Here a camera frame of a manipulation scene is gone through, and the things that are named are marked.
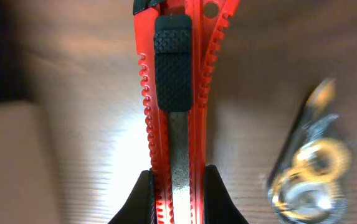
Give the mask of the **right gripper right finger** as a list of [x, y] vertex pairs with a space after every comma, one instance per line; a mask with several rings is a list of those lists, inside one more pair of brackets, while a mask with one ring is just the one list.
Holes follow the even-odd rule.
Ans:
[[205, 224], [248, 224], [234, 205], [215, 165], [208, 165], [204, 174]]

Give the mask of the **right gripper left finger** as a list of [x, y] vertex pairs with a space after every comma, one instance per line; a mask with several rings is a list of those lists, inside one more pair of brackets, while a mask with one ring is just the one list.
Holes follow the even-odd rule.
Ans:
[[155, 203], [153, 172], [143, 170], [126, 202], [108, 224], [155, 224]]

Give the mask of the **black correction tape dispenser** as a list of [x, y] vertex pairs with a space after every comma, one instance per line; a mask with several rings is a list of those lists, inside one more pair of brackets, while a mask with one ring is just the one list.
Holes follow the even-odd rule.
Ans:
[[324, 79], [305, 99], [267, 179], [267, 198], [283, 224], [334, 224], [345, 215], [352, 151], [335, 123], [336, 81]]

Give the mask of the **red utility knife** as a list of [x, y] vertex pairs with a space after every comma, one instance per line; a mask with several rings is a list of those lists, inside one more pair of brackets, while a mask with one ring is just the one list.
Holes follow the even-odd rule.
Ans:
[[206, 223], [207, 103], [236, 0], [136, 0], [136, 51], [151, 162], [151, 221]]

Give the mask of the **open cardboard box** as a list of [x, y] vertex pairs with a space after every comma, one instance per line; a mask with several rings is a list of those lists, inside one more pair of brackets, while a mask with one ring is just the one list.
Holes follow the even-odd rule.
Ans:
[[61, 223], [57, 176], [32, 103], [0, 103], [0, 223]]

